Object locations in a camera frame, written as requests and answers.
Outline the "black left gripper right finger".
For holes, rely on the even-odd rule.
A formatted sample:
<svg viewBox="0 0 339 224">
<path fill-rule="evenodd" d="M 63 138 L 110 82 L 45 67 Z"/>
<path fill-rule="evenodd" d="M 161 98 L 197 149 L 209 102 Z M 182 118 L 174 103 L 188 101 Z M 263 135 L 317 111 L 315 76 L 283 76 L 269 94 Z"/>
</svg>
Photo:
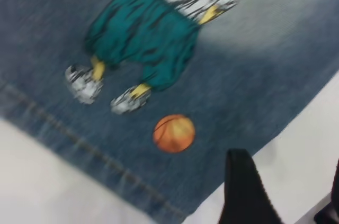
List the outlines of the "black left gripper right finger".
<svg viewBox="0 0 339 224">
<path fill-rule="evenodd" d="M 331 190 L 331 201 L 323 209 L 321 209 L 315 216 L 316 224 L 338 224 L 338 207 L 339 207 L 339 170 L 338 164 Z"/>
</svg>

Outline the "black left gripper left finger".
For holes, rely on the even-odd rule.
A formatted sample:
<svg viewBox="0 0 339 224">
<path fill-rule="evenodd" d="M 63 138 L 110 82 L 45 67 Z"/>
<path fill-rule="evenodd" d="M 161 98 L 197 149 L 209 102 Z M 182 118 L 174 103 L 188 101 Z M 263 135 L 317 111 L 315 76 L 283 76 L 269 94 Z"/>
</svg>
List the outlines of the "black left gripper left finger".
<svg viewBox="0 0 339 224">
<path fill-rule="evenodd" d="M 224 207 L 219 223 L 280 223 L 255 163 L 245 149 L 227 151 Z"/>
</svg>

